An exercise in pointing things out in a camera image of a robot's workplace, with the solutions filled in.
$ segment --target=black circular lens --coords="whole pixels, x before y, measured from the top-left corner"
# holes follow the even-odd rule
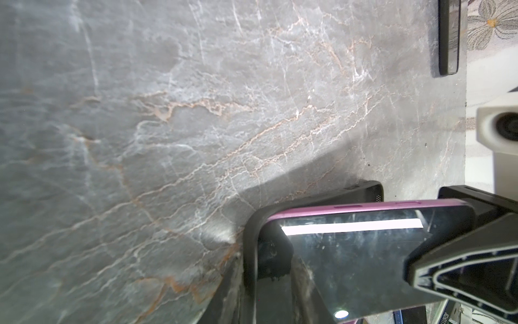
[[[498,116],[496,120],[496,131],[503,138],[518,142],[518,114],[506,112]]]

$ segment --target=white device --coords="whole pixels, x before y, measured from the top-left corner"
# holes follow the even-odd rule
[[[477,110],[477,141],[493,151],[495,194],[518,201],[518,92]]]

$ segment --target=yellow flower center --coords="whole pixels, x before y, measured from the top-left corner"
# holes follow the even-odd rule
[[[496,27],[496,25],[498,24],[498,21],[497,21],[496,19],[489,19],[489,20],[487,21],[487,24],[488,24],[489,26],[491,26],[491,28],[495,28],[495,27]]]

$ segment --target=smartphone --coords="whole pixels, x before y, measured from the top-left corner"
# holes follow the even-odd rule
[[[336,323],[440,301],[405,281],[406,262],[469,232],[474,221],[473,208],[458,199],[302,207],[272,215],[258,241],[257,323],[292,320],[293,256],[304,262]],[[269,314],[277,314],[275,320]]]

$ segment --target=flower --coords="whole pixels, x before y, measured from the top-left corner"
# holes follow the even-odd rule
[[[482,0],[479,5],[479,16],[468,16],[468,50],[485,49],[493,34],[500,39],[509,39],[516,33],[516,2],[502,2],[497,7],[494,0]]]

